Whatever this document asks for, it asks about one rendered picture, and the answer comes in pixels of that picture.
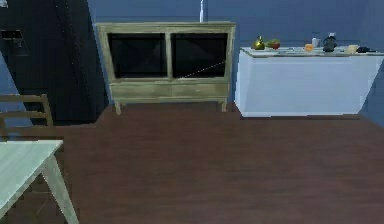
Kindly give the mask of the olive wooden cabinet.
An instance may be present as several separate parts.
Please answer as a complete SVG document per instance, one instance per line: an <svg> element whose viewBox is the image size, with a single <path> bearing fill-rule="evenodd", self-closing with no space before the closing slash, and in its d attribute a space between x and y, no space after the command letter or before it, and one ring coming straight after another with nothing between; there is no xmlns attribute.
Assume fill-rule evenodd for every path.
<svg viewBox="0 0 384 224"><path fill-rule="evenodd" d="M101 22L116 112L130 103L218 102L230 95L233 22Z"/></svg>

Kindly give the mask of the black fridge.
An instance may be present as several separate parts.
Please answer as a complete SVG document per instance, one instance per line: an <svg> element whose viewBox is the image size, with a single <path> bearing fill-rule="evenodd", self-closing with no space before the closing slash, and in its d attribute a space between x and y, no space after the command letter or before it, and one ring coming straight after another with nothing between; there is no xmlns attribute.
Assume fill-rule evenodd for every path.
<svg viewBox="0 0 384 224"><path fill-rule="evenodd" d="M108 106L87 0L6 0L0 53L22 95L45 94L53 123L95 122Z"/></svg>

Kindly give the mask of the brown wooden chair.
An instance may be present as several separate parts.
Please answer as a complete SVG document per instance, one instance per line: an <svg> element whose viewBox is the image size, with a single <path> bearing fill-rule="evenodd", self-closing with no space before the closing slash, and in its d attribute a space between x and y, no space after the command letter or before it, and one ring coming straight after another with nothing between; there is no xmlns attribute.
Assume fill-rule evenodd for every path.
<svg viewBox="0 0 384 224"><path fill-rule="evenodd" d="M44 119L45 125L33 126L33 129L42 129L45 127L53 127L53 118L51 115L51 109L46 94L42 95L20 95L20 94L8 94L0 95L0 102L6 103L40 103L43 107L42 111L6 111L0 112L0 138L3 141L7 141L10 138L10 133L19 133L23 130L23 127L7 127L6 119L9 118L28 118L28 119Z"/></svg>

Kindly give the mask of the white counter cabinet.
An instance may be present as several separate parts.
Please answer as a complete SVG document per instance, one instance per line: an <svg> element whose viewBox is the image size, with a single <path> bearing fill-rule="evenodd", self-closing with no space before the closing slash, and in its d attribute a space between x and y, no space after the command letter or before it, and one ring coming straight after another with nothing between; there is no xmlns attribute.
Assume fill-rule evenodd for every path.
<svg viewBox="0 0 384 224"><path fill-rule="evenodd" d="M242 47L235 104L244 117L354 115L383 62L384 53Z"/></svg>

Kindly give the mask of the black kettle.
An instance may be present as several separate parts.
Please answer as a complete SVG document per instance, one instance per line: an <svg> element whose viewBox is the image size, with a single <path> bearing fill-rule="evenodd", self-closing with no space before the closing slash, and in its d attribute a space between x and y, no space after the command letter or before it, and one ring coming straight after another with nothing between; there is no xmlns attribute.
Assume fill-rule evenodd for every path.
<svg viewBox="0 0 384 224"><path fill-rule="evenodd" d="M329 36L323 40L323 51L324 52L333 52L337 46L336 38L334 36Z"/></svg>

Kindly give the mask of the pale green table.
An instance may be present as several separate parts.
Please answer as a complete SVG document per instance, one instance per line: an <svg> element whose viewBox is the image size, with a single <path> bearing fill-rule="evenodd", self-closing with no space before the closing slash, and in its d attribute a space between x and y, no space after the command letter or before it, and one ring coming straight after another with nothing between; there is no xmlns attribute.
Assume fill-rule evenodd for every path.
<svg viewBox="0 0 384 224"><path fill-rule="evenodd" d="M0 142L0 220L42 175L68 224L80 224L55 153L62 140Z"/></svg>

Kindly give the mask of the yellow green round bottle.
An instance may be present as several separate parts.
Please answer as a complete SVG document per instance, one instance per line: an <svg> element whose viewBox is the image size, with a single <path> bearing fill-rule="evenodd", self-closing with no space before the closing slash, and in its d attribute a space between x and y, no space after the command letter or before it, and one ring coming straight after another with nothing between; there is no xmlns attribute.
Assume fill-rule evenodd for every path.
<svg viewBox="0 0 384 224"><path fill-rule="evenodd" d="M264 50L265 44L261 36L257 37L257 40L252 44L252 49L254 50Z"/></svg>

